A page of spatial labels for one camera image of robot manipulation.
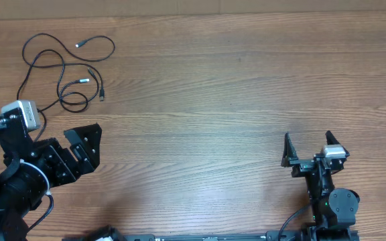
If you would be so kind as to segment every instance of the wood grain surface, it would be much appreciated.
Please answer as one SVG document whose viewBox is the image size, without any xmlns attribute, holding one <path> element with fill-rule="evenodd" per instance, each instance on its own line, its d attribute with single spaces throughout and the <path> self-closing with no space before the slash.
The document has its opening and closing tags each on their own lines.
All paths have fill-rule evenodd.
<svg viewBox="0 0 386 241">
<path fill-rule="evenodd" d="M 80 114 L 46 111 L 43 137 L 65 147 L 63 130 L 99 123 L 101 165 L 52 190 L 54 211 L 29 240 L 106 224 L 156 235 L 279 229 L 308 201 L 304 179 L 280 167 L 283 135 L 289 131 L 306 158 L 327 130 L 351 152 L 334 183 L 361 196 L 354 229 L 362 240 L 386 240 L 386 12 L 0 21 L 0 108 L 15 100 L 27 72 L 21 47 L 39 32 L 85 58 L 111 49 L 101 39 L 73 48 L 93 35 L 111 37 L 117 49 L 93 64 L 104 102 Z M 27 59 L 47 48 L 74 61 L 46 37 L 31 42 Z M 51 103 L 59 74 L 33 70 L 21 97 Z M 87 77 L 86 68 L 69 66 L 64 82 Z M 73 88 L 92 94 L 94 84 Z"/>
<path fill-rule="evenodd" d="M 0 20 L 386 10 L 386 0 L 0 0 Z"/>
</svg>

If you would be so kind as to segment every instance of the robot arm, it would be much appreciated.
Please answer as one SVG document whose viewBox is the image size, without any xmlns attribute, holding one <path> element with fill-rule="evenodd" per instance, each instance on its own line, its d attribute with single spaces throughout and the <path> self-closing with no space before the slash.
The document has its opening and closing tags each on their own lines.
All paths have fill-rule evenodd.
<svg viewBox="0 0 386 241">
<path fill-rule="evenodd" d="M 93 172 L 100 163 L 98 124 L 64 131 L 78 161 L 55 138 L 32 141 L 29 132 L 39 127 L 33 101 L 18 100 L 2 108 L 0 144 L 7 169 L 0 174 L 0 241 L 25 240 L 30 229 L 22 218 L 42 197 Z"/>
<path fill-rule="evenodd" d="M 359 240 L 349 227 L 355 224 L 360 197 L 352 190 L 336 188 L 332 174 L 344 169 L 349 152 L 326 132 L 327 145 L 312 159 L 299 159 L 290 136 L 285 134 L 282 167 L 292 167 L 292 177 L 305 177 L 315 223 L 304 224 L 299 240 Z"/>
</svg>

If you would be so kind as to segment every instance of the cable plug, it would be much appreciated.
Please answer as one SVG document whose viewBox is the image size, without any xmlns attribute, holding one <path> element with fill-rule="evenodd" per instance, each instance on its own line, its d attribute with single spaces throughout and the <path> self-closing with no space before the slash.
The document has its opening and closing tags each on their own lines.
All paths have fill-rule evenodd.
<svg viewBox="0 0 386 241">
<path fill-rule="evenodd" d="M 105 97 L 104 87 L 101 86 L 101 90 L 99 90 L 99 100 L 104 101 L 104 97 Z"/>
<path fill-rule="evenodd" d="M 87 71 L 96 81 L 98 81 L 97 76 L 95 76 L 94 72 L 89 67 L 87 68 Z M 105 98 L 104 86 L 101 86 L 101 89 L 99 90 L 99 100 L 104 101 L 104 98 Z"/>
<path fill-rule="evenodd" d="M 87 41 L 88 41 L 88 39 L 83 40 L 83 41 L 79 42 L 78 44 L 76 44 L 75 47 L 79 48 L 79 47 L 83 46 L 85 43 L 87 43 Z"/>
</svg>

